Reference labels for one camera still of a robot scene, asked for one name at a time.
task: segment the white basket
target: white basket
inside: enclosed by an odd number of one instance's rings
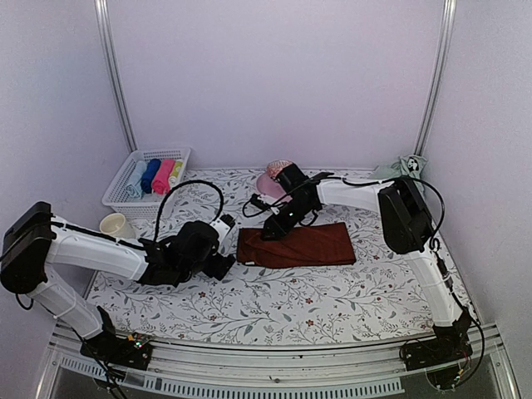
[[[101,202],[105,206],[110,206],[115,212],[120,212],[127,219],[155,219],[157,217],[157,210],[159,210],[160,202],[163,200],[163,195],[156,193],[144,194],[142,199],[132,198],[126,192],[127,180],[130,178],[136,162],[143,160],[149,162],[153,159],[159,160],[180,160],[183,162],[181,171],[178,176],[178,183],[183,180],[186,171],[186,164],[189,161],[190,148],[181,147],[174,150],[137,150],[133,151],[126,159],[111,185],[103,195]],[[175,201],[177,197],[168,199],[163,210],[162,217],[168,218],[172,214]]]

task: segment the cup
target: cup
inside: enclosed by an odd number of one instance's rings
[[[123,214],[108,214],[100,222],[100,231],[111,237],[136,239],[136,234]]]

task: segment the white wall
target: white wall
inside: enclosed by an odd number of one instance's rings
[[[94,2],[0,2],[0,234],[37,200],[97,227],[126,157]],[[87,275],[71,270],[79,289]],[[30,398],[54,322],[0,289],[0,396]]]
[[[426,155],[446,242],[532,397],[532,2],[460,0]]]
[[[191,145],[200,167],[374,167],[414,148],[443,1],[108,3],[140,148]]]

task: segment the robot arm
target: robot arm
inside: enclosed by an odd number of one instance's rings
[[[69,224],[41,202],[6,232],[0,280],[8,291],[26,294],[74,328],[84,341],[82,354],[146,369],[150,345],[118,338],[107,312],[87,303],[52,265],[72,264],[149,285],[176,287],[198,272],[221,280],[235,259],[218,248],[233,227],[233,218],[224,215],[210,224],[187,222],[158,243],[114,239]]]
[[[323,204],[340,204],[378,212],[388,247],[404,255],[431,308],[436,339],[403,348],[407,369],[429,367],[471,353],[467,329],[470,314],[458,304],[452,279],[443,260],[428,244],[434,234],[432,217],[416,184],[396,180],[384,184],[359,180],[346,182],[331,174],[308,178],[295,164],[276,176],[292,199],[264,222],[264,240],[282,239],[310,212]]]

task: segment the folded brown towel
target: folded brown towel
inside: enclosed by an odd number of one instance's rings
[[[237,260],[265,268],[354,264],[345,223],[297,227],[280,241],[263,241],[261,229],[240,229]]]

